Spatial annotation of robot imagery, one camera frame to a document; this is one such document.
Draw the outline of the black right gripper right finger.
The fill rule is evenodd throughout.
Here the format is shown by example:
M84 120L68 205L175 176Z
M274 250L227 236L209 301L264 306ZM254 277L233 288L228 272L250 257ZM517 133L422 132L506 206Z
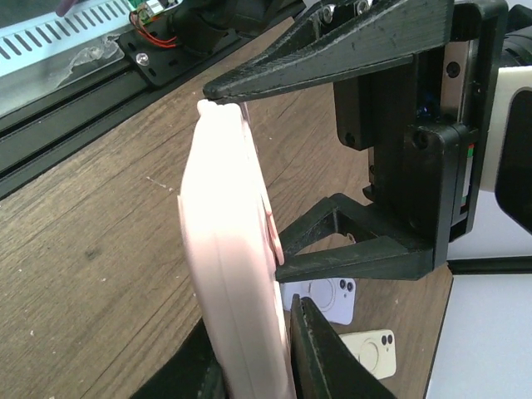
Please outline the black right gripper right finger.
M290 349L297 398L393 398L350 353L311 298L295 297Z

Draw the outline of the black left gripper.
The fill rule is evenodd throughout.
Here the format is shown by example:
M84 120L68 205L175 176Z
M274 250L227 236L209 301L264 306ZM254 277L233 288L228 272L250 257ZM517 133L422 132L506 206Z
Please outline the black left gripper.
M277 280L418 280L471 231L508 6L451 2L446 45L335 83L338 137L371 163L368 204L336 193L295 219ZM301 252L333 234L354 242Z

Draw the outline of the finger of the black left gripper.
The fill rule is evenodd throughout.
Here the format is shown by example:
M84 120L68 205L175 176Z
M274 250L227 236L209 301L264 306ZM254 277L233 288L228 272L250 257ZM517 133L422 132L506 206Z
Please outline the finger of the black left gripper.
M451 1L320 1L256 57L204 85L204 97L242 103L408 64L450 41Z

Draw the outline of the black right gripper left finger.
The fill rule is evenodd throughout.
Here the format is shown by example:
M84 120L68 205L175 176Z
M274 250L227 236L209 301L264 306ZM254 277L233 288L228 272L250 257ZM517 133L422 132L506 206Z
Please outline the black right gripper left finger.
M175 355L131 398L226 398L224 375L201 318Z

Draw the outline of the pink phone case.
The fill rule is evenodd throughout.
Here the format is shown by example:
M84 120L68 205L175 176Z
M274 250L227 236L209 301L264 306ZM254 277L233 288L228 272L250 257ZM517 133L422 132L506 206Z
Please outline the pink phone case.
M232 398L296 395L283 264L247 110L201 100L178 196L195 293Z

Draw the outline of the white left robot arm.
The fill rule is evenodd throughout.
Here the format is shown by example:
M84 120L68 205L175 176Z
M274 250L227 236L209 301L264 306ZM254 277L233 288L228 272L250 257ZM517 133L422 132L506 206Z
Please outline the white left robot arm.
M419 279L491 191L531 228L531 11L504 1L321 1L204 87L243 103L332 83L337 136L366 150L367 204L320 200L281 234L281 283Z

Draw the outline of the cream phone case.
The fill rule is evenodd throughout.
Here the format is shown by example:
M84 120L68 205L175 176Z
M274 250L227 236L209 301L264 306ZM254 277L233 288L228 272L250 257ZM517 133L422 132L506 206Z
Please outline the cream phone case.
M390 329L340 335L351 354L376 379L393 377L397 370L396 339Z

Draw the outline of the lavender phone case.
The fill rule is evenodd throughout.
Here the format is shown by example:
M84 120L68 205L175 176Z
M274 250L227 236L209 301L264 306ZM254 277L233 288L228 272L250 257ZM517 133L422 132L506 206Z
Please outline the lavender phone case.
M281 283L283 309L289 311L293 297L311 298L330 322L349 325L353 320L356 282L352 278L322 278Z

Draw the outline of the light blue slotted strip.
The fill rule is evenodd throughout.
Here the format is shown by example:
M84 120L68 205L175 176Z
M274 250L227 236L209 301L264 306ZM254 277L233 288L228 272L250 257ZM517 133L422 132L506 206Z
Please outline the light blue slotted strip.
M124 27L138 1L85 1L64 17L49 12L1 29L1 61L53 55Z

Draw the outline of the black frame rail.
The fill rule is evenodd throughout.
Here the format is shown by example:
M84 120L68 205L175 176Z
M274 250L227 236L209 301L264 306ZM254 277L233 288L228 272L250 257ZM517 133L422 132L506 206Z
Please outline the black frame rail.
M1 196L39 175L288 17L301 1L190 1L114 43L123 58L1 119Z

